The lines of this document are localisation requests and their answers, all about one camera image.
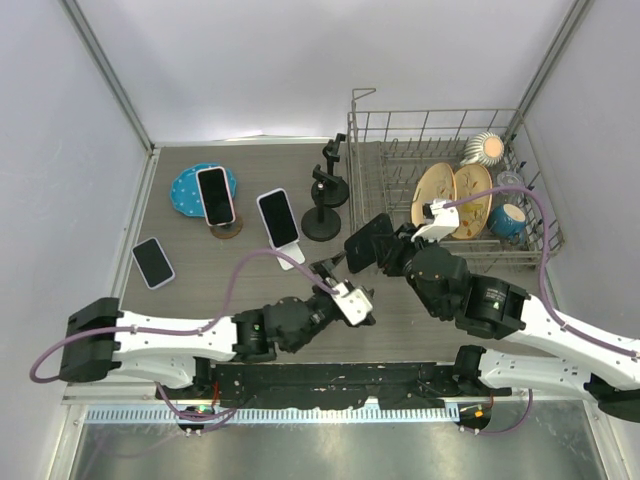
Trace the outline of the blue mug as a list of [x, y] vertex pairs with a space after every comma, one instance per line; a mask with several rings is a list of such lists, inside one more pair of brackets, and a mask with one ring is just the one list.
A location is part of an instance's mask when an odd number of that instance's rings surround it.
[[487, 226], [501, 239], [520, 241], [526, 226], [526, 216], [519, 207], [506, 203], [490, 213]]

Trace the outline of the white folding phone stand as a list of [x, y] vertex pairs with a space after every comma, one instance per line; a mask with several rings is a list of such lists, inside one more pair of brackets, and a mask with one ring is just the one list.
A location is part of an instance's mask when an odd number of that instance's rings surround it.
[[[288, 243], [284, 246], [280, 246], [280, 247], [276, 247], [275, 244], [273, 242], [270, 243], [270, 246], [272, 247], [272, 249], [274, 251], [279, 251], [281, 253], [283, 253], [284, 255], [290, 257], [291, 259], [293, 259], [296, 263], [298, 264], [303, 264], [306, 259], [305, 256], [302, 252], [302, 250], [300, 249], [299, 246], [299, 242], [300, 240], [297, 239], [291, 243]], [[284, 270], [284, 271], [288, 271], [294, 268], [293, 265], [291, 265], [288, 261], [286, 261], [285, 259], [278, 257], [277, 261], [280, 265], [280, 267]]]

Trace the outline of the pink case phone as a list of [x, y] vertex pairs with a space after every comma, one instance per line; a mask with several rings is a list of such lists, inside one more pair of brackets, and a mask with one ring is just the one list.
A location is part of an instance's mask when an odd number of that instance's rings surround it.
[[226, 170], [221, 166], [199, 170], [196, 181], [206, 223], [211, 227], [233, 223], [236, 215]]

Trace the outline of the left yellow bird plate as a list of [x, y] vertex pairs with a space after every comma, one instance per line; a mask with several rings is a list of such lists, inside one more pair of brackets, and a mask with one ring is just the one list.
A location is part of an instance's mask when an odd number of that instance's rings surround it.
[[454, 201], [457, 187], [449, 164], [441, 162], [429, 167], [418, 181], [411, 203], [410, 217], [415, 226], [424, 223], [423, 205], [433, 200]]

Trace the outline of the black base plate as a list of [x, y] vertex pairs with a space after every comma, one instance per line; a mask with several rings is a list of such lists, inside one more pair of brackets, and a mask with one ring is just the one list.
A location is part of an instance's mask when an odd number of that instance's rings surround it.
[[196, 364], [192, 385], [164, 388], [169, 399], [216, 399], [225, 408], [345, 410], [375, 398], [381, 409], [395, 410], [441, 407], [446, 398], [511, 394], [510, 388], [491, 389], [436, 362], [225, 363], [210, 369], [202, 360]]

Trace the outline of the round wooden phone stand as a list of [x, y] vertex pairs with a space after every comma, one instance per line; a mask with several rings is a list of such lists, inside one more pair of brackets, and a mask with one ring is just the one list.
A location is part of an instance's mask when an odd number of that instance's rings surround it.
[[242, 217], [237, 215], [233, 222], [210, 226], [209, 230], [215, 238], [227, 240], [237, 236], [241, 232], [243, 226], [244, 223]]

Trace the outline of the metal dish rack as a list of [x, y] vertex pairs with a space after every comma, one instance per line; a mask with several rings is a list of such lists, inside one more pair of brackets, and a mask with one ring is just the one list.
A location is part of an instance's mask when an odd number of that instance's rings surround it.
[[449, 236], [444, 245], [483, 271], [494, 266], [533, 267], [544, 246], [553, 255], [560, 252], [564, 235], [518, 109], [372, 109], [366, 103], [375, 92], [372, 87], [361, 87], [351, 93], [348, 154], [352, 229], [379, 213], [389, 214], [395, 225], [409, 221], [414, 190], [426, 170], [441, 162], [458, 170], [467, 141], [489, 131], [500, 136], [505, 145], [502, 161], [488, 169], [493, 184], [499, 173], [516, 172], [524, 180], [523, 187], [541, 201], [535, 203], [522, 194], [515, 205], [526, 216], [520, 241], [501, 239], [484, 228], [471, 240]]

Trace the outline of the lilac case phone on white stand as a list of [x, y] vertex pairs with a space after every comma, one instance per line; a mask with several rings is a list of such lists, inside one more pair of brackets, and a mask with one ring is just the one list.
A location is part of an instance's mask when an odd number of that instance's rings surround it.
[[281, 249], [299, 241], [295, 217], [283, 188], [259, 195], [256, 203], [272, 248]]

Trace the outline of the right yellow bird plate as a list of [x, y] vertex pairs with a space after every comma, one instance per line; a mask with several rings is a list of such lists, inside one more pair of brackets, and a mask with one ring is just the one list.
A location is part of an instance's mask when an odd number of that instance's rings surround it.
[[[466, 199], [493, 187], [489, 171], [482, 165], [472, 164], [461, 167], [454, 175], [457, 199]], [[490, 214], [492, 195], [479, 197], [457, 207], [459, 227], [451, 234], [456, 240], [471, 240], [484, 229]]]

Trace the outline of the black stand front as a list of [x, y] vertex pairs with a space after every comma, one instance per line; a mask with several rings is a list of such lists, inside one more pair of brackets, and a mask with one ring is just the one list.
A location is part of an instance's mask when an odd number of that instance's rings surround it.
[[338, 185], [338, 178], [323, 172], [317, 164], [312, 177], [315, 180], [311, 188], [314, 206], [305, 212], [301, 220], [304, 235], [315, 242], [326, 242], [335, 238], [341, 230], [340, 215], [326, 204], [327, 194], [331, 187]]

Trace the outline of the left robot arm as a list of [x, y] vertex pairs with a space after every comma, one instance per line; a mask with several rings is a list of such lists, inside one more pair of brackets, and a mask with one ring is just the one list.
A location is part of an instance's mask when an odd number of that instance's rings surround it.
[[213, 385], [211, 363], [270, 362], [278, 352], [298, 352], [333, 322], [374, 324], [373, 291], [332, 273], [342, 258], [301, 268], [313, 282], [306, 300], [285, 297], [217, 319], [153, 317], [100, 298], [69, 317], [59, 377], [89, 383], [123, 375], [203, 398]]

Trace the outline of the blue dotted plate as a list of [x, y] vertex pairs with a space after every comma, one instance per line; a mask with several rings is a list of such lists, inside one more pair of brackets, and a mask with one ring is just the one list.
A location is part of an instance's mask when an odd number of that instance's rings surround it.
[[[187, 169], [183, 170], [178, 177], [173, 181], [170, 188], [170, 200], [172, 206], [179, 213], [184, 214], [188, 217], [193, 218], [204, 218], [204, 210], [201, 203], [201, 197], [199, 194], [199, 189], [196, 181], [196, 173], [202, 169], [208, 169], [212, 167], [221, 166], [217, 163], [200, 163]], [[223, 167], [226, 170], [226, 174], [228, 176], [229, 186], [231, 190], [231, 195], [233, 198], [234, 205], [234, 197], [236, 193], [237, 181], [232, 171]]]

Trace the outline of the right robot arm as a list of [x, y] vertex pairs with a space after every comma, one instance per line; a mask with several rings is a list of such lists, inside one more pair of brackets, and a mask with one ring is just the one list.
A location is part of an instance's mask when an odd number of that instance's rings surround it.
[[612, 417], [638, 422], [638, 340], [564, 314], [543, 295], [473, 274], [463, 257], [412, 236], [407, 227], [376, 234], [374, 254], [385, 275], [405, 278], [431, 317], [451, 321], [474, 337], [518, 343], [549, 355], [509, 368], [499, 352], [474, 350], [472, 360], [451, 371], [457, 391], [472, 395], [485, 385], [573, 390]]

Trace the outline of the black stand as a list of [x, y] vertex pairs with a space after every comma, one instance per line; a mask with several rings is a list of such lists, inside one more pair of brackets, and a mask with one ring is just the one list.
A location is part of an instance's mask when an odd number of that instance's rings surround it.
[[311, 188], [314, 206], [305, 212], [301, 220], [304, 235], [315, 242], [326, 242], [335, 238], [341, 230], [340, 215], [326, 204], [327, 194], [331, 187], [338, 185], [338, 178], [323, 172], [317, 164], [312, 177], [315, 180]]
[[334, 174], [334, 165], [340, 161], [340, 145], [346, 140], [346, 135], [337, 133], [334, 139], [330, 139], [322, 150], [326, 160], [326, 175], [324, 181], [325, 204], [330, 208], [338, 208], [349, 199], [349, 186], [340, 176]]

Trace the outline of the white ribbed cup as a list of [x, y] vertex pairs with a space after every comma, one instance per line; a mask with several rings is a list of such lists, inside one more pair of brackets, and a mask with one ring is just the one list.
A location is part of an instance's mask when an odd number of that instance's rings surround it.
[[493, 167], [502, 161], [504, 153], [505, 145], [501, 137], [486, 131], [467, 141], [460, 165], [479, 164]]

